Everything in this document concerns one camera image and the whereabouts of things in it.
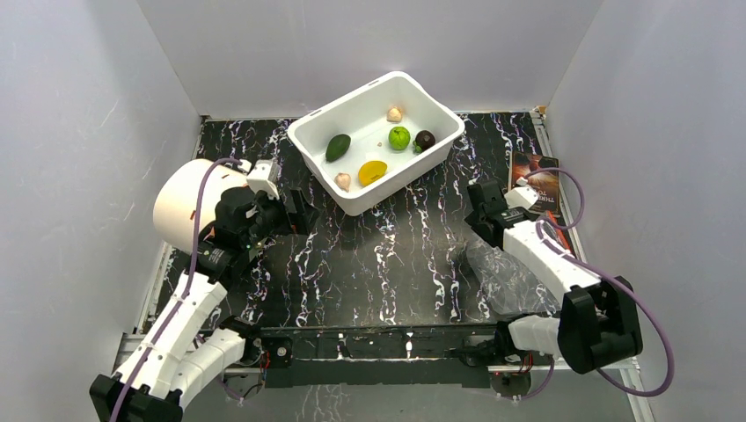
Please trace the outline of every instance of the dark purple fruit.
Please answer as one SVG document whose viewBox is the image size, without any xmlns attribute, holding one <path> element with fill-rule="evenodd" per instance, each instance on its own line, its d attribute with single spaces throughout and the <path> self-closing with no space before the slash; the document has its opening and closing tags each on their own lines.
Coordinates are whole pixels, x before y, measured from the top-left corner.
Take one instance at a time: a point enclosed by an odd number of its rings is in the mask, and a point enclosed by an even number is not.
<svg viewBox="0 0 746 422">
<path fill-rule="evenodd" d="M 435 137 L 427 130 L 421 130 L 414 137 L 414 152 L 421 153 L 435 145 Z"/>
</svg>

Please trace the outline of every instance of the yellow fruit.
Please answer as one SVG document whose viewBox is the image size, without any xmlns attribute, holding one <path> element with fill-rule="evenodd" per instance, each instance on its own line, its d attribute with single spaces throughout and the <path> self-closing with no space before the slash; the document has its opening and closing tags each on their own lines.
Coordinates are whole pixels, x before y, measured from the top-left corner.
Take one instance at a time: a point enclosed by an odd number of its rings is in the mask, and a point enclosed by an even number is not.
<svg viewBox="0 0 746 422">
<path fill-rule="evenodd" d="M 366 164 L 363 164 L 360 171 L 357 172 L 360 184 L 367 186 L 379 180 L 386 174 L 386 167 L 388 166 L 383 161 L 368 161 Z"/>
</svg>

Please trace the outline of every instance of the garlic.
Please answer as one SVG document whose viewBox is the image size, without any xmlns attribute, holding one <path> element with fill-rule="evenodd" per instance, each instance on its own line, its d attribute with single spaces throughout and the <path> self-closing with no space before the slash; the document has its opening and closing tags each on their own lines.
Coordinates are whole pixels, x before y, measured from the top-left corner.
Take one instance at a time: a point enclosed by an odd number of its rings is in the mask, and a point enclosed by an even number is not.
<svg viewBox="0 0 746 422">
<path fill-rule="evenodd" d="M 399 123 L 401 121 L 401 110 L 398 107 L 392 107 L 389 113 L 386 114 L 386 119 L 394 123 Z"/>
<path fill-rule="evenodd" d="M 334 183 L 336 183 L 341 189 L 344 189 L 345 192 L 349 192 L 349 184 L 351 180 L 349 174 L 340 173 L 336 178 L 334 178 Z"/>
</svg>

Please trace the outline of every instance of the avocado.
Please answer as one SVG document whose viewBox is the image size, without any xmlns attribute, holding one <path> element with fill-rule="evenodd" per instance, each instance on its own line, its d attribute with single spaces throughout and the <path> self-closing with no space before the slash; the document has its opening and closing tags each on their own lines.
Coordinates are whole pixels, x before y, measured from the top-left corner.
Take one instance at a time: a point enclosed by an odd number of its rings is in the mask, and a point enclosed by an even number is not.
<svg viewBox="0 0 746 422">
<path fill-rule="evenodd" d="M 348 135 L 340 134 L 334 136 L 329 145 L 326 146 L 326 161 L 331 163 L 337 161 L 340 157 L 344 156 L 349 149 L 350 137 Z"/>
</svg>

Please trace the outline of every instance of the black marble surface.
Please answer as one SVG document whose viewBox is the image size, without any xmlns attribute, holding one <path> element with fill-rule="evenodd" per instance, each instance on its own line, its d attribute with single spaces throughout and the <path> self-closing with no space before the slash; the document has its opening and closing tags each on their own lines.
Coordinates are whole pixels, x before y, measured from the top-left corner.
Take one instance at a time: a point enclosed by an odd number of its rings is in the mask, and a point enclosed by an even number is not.
<svg viewBox="0 0 746 422">
<path fill-rule="evenodd" d="M 541 154 L 541 148 L 528 113 L 461 117 L 466 131 L 446 162 L 355 217 L 345 215 L 306 168 L 287 137 L 292 120 L 206 122 L 198 157 L 273 158 L 281 166 L 281 191 L 302 189 L 320 217 L 308 237 L 271 240 L 259 264 L 234 286 L 205 328 L 215 328 L 228 315 L 262 327 L 496 321 L 500 316 L 490 306 L 489 292 L 466 262 L 465 247 L 473 239 L 464 223 L 471 211 L 466 187 L 490 178 L 506 185 L 510 151 Z M 186 254 L 172 254 L 158 313 L 187 262 Z M 529 294 L 545 295 L 545 290 Z"/>
</svg>

